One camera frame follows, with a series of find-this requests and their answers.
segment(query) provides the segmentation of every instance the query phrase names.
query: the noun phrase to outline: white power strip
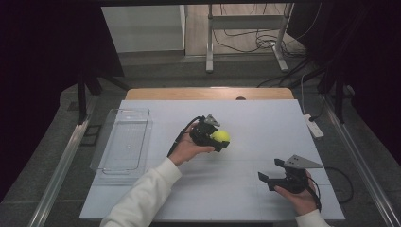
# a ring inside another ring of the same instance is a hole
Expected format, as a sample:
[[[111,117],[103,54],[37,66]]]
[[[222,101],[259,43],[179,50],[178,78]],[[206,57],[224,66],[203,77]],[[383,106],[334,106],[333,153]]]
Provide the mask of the white power strip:
[[[321,139],[322,137],[324,137],[324,134],[321,131],[321,129],[319,129],[319,126],[314,121],[309,121],[309,118],[310,118],[309,114],[304,115],[305,122],[313,138]]]

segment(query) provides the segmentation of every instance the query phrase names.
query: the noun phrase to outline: white tabletop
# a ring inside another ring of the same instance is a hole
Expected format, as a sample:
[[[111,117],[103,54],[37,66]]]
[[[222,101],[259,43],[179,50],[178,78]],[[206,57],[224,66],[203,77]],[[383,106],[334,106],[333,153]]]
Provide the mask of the white tabletop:
[[[259,181],[260,171],[284,178],[274,159],[297,154],[321,164],[297,100],[122,101],[121,109],[149,108],[153,121],[146,168],[165,159],[186,124],[212,114],[231,143],[180,166],[183,177],[155,217],[160,221],[280,221],[294,219],[288,201]],[[344,219],[324,169],[309,169],[321,189],[322,214]],[[107,216],[128,185],[92,185],[80,218]]]

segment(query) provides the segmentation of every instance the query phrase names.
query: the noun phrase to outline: human hand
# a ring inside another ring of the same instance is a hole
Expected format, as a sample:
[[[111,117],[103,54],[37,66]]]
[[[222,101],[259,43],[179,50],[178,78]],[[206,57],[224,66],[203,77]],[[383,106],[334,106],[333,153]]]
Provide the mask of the human hand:
[[[189,133],[196,125],[197,123],[194,123],[186,129],[185,134],[178,142],[177,147],[174,148],[173,152],[168,156],[168,158],[175,164],[175,166],[179,166],[183,162],[191,160],[197,154],[212,152],[215,150],[214,147],[198,146],[194,143],[191,136],[189,136]]]
[[[310,180],[310,173],[308,171],[306,171],[306,175],[309,178],[308,183],[310,188],[315,191],[315,186]],[[280,186],[275,186],[274,190],[292,203],[299,216],[306,215],[317,209],[315,200],[307,190],[299,194],[292,194]]]

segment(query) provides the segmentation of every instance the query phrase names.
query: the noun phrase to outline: yellow ball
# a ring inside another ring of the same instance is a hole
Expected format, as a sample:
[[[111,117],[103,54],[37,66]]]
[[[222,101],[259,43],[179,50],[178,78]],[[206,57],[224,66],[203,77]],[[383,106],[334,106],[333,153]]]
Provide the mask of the yellow ball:
[[[230,134],[224,130],[217,130],[213,132],[210,137],[219,142],[223,141],[230,142]]]

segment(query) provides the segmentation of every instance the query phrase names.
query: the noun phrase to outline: transparent plastic box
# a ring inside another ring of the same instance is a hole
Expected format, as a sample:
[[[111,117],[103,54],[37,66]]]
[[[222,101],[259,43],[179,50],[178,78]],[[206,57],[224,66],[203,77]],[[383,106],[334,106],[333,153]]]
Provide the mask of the transparent plastic box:
[[[112,109],[96,143],[94,184],[133,183],[144,173],[152,121],[149,109]]]

